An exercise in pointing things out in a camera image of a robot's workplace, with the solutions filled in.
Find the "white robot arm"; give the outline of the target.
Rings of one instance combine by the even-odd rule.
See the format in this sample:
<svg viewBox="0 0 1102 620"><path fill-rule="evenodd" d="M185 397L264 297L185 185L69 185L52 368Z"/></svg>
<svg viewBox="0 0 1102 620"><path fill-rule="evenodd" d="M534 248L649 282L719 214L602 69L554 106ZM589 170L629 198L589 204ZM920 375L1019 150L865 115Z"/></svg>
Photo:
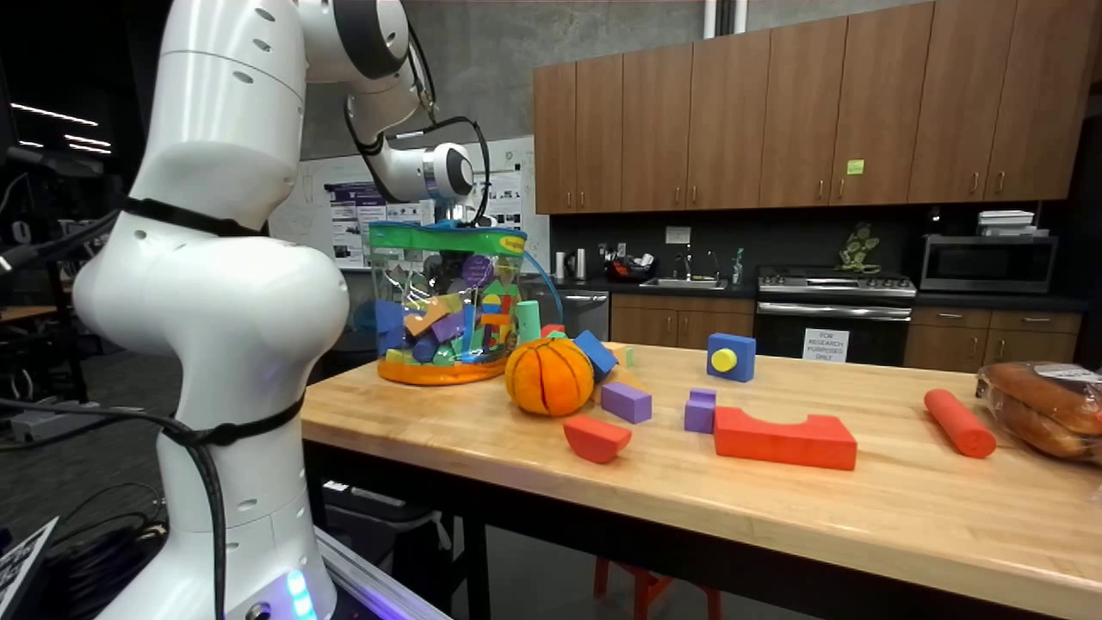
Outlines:
<svg viewBox="0 0 1102 620"><path fill-rule="evenodd" d="M129 206L72 290L100 337L183 368L158 434L170 539L100 620L334 615L300 408L349 282L264 226L294 191L315 82L349 91L345 128L387 198L462 199L462 150L387 143L432 104L422 72L402 0L174 0Z"/></svg>

